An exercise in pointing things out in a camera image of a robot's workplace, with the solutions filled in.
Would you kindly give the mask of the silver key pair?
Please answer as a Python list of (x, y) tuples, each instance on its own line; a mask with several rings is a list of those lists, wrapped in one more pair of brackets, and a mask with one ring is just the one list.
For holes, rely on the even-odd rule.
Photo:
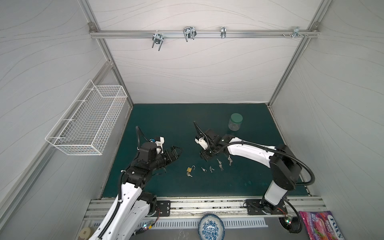
[(228, 161), (229, 161), (229, 166), (231, 166), (231, 165), (232, 165), (232, 162), (233, 162), (233, 160), (231, 159), (231, 156), (230, 156), (230, 155), (228, 155)]

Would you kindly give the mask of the brass padlock with keys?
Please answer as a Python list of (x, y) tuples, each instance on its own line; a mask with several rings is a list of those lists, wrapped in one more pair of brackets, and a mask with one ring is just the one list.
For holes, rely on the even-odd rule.
[(193, 177), (192, 175), (191, 175), (191, 173), (192, 173), (192, 171), (194, 170), (196, 168), (196, 166), (191, 166), (191, 167), (187, 167), (187, 176), (188, 177)]

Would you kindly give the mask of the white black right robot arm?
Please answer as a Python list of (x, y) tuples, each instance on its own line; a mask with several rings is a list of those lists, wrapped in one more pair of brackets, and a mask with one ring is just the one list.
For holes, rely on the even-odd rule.
[(202, 147), (201, 158), (208, 161), (216, 155), (238, 156), (257, 162), (271, 171), (272, 182), (262, 199), (252, 207), (270, 215), (279, 209), (279, 204), (289, 191), (296, 189), (302, 166), (291, 156), (287, 146), (264, 146), (244, 141), (232, 135), (216, 135), (211, 129), (197, 130), (195, 142)]

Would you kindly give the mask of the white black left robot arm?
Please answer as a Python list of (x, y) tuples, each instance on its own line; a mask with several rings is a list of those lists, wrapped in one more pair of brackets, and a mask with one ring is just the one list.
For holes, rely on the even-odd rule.
[(118, 195), (91, 240), (128, 240), (143, 218), (156, 212), (157, 196), (144, 192), (153, 171), (178, 160), (182, 148), (163, 149), (161, 141), (143, 143), (118, 181)]

